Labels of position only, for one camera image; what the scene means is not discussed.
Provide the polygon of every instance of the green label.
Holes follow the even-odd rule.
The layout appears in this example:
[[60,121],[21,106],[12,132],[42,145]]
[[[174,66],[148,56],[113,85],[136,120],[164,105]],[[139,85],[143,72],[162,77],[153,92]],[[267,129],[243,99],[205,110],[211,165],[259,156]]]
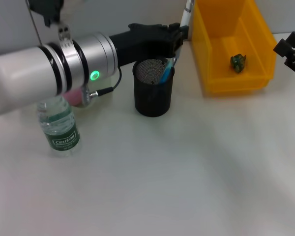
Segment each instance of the green label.
[[77,130],[76,125],[66,133],[61,135],[49,135],[45,134],[50,146],[57,151],[70,150],[78,144],[80,140],[80,134]]

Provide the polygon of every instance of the yellow plastic tray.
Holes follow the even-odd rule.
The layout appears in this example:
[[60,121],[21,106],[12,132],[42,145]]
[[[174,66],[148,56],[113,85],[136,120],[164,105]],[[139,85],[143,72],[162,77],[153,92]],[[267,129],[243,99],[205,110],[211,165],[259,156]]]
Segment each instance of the yellow plastic tray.
[[[192,45],[207,93],[258,90],[273,78],[276,41],[253,0],[196,0]],[[247,56],[239,74],[237,54]]]

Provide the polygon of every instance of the water bottle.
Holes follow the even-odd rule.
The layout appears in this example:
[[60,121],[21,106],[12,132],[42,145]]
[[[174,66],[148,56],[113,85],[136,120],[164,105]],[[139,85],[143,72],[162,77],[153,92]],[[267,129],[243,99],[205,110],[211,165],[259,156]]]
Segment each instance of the water bottle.
[[38,120],[53,153],[70,156],[81,148],[71,107],[62,96],[38,103]]

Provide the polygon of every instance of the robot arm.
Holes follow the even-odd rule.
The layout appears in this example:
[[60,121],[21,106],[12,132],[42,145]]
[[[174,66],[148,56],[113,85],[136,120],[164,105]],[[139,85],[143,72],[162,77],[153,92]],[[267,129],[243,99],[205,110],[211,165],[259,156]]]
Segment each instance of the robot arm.
[[178,23],[129,27],[111,37],[98,32],[72,40],[73,45],[60,41],[0,56],[0,114],[80,88],[95,77],[108,78],[137,60],[172,58],[188,36],[188,27]]

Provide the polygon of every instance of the green toy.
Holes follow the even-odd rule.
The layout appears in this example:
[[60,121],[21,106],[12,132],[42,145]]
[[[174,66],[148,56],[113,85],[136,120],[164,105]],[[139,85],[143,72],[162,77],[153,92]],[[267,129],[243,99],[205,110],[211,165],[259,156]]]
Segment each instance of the green toy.
[[245,68],[246,56],[238,54],[234,57],[231,57],[231,65],[234,68],[234,71],[240,73]]

